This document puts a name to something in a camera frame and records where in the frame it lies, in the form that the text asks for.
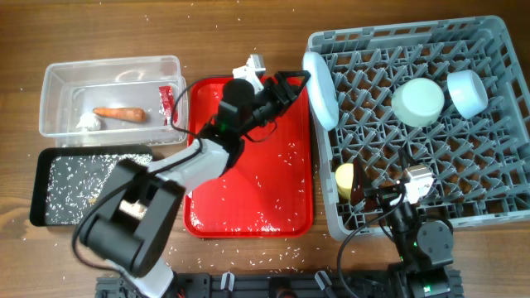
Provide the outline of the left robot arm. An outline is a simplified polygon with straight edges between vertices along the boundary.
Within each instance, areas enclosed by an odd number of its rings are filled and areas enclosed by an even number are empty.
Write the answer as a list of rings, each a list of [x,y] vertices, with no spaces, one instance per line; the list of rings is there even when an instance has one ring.
[[[78,223],[72,250],[82,244],[107,261],[132,292],[176,297],[177,275],[161,255],[182,200],[219,178],[243,154],[249,132],[281,117],[310,80],[307,70],[279,71],[258,88],[246,79],[223,87],[216,114],[193,134],[185,150],[149,166],[125,159],[108,178],[98,200]]]

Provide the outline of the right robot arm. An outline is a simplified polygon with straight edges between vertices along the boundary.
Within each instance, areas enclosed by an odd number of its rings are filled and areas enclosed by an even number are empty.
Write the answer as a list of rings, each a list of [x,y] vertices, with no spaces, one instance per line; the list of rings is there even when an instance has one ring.
[[[447,219],[420,214],[415,208],[434,185],[431,169],[410,156],[400,161],[402,178],[380,188],[372,186],[358,157],[353,162],[350,201],[382,210],[375,221],[388,226],[387,235],[400,257],[379,281],[371,281],[370,285],[386,297],[449,297],[451,279],[447,267],[453,263],[453,226]]]

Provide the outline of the small light blue bowl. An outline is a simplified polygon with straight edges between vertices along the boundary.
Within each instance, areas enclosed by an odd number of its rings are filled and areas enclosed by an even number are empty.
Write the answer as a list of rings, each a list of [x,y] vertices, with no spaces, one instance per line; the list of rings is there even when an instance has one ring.
[[[488,95],[480,77],[473,70],[447,75],[447,88],[459,114],[470,119],[488,107]]]

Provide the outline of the white tissue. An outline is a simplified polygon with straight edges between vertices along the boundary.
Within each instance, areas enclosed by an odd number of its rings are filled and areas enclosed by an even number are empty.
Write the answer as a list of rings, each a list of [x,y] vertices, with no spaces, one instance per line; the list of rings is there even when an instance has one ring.
[[[88,132],[98,131],[101,129],[101,121],[95,113],[87,112],[81,115],[76,127]]]

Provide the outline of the brown chicken bone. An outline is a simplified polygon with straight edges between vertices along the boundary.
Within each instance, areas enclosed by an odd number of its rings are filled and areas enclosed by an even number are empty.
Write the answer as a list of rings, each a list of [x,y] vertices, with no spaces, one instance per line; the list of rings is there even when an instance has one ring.
[[[145,111],[141,108],[94,108],[92,112],[103,118],[113,118],[126,122],[144,123],[147,120]]]

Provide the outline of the red snack wrapper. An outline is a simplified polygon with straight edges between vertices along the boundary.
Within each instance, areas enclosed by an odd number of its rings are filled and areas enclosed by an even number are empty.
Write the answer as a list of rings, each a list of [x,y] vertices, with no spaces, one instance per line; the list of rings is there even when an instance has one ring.
[[[170,85],[161,86],[159,88],[159,94],[161,97],[161,112],[164,117],[164,124],[168,125],[170,121],[173,124],[177,124],[178,112],[172,87]]]

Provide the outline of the light green bowl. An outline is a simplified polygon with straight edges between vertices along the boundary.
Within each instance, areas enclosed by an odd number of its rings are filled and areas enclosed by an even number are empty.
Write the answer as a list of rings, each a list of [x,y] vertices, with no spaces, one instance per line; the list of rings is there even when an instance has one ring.
[[[417,78],[395,90],[391,106],[402,123],[410,127],[426,127],[439,118],[444,102],[444,94],[437,83]]]

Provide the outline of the yellow plastic cup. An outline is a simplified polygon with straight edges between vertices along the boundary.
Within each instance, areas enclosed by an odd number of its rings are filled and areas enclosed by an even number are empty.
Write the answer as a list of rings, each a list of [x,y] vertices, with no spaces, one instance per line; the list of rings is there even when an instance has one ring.
[[[350,200],[351,190],[354,180],[354,165],[344,163],[335,171],[335,181],[338,194],[341,198]]]

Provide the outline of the light blue plate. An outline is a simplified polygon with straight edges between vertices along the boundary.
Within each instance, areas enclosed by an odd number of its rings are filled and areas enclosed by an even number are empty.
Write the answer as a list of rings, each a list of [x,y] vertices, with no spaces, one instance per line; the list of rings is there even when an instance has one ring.
[[[329,131],[339,121],[339,106],[331,72],[324,58],[315,52],[306,52],[302,59],[302,69],[310,73],[306,89],[312,111],[320,125]]]

